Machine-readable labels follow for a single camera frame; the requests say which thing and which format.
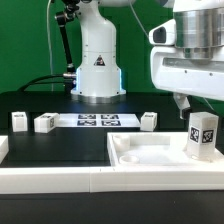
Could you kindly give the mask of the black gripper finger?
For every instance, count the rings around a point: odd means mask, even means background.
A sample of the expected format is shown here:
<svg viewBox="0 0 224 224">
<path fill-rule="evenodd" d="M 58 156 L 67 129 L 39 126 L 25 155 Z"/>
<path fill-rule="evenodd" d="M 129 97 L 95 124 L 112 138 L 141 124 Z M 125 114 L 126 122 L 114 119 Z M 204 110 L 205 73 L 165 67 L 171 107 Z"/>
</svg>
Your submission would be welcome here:
<svg viewBox="0 0 224 224">
<path fill-rule="evenodd" d="M 181 93 L 174 93 L 173 98 L 180 111 L 180 118 L 186 120 L 191 110 L 188 96 Z"/>
</svg>

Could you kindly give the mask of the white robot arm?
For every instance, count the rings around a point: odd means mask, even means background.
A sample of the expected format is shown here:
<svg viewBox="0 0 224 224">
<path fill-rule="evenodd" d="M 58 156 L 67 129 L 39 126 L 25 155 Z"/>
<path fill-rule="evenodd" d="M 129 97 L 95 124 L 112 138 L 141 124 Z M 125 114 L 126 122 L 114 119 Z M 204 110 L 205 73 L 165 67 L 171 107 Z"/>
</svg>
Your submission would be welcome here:
<svg viewBox="0 0 224 224">
<path fill-rule="evenodd" d="M 82 63 L 76 73 L 76 99 L 110 103 L 123 97 L 116 64 L 116 28 L 99 8 L 130 6 L 136 0 L 81 0 L 76 15 L 82 31 Z M 184 118 L 189 96 L 224 101 L 224 0 L 156 0 L 173 10 L 173 18 L 147 38 L 151 79 L 173 93 Z"/>
</svg>

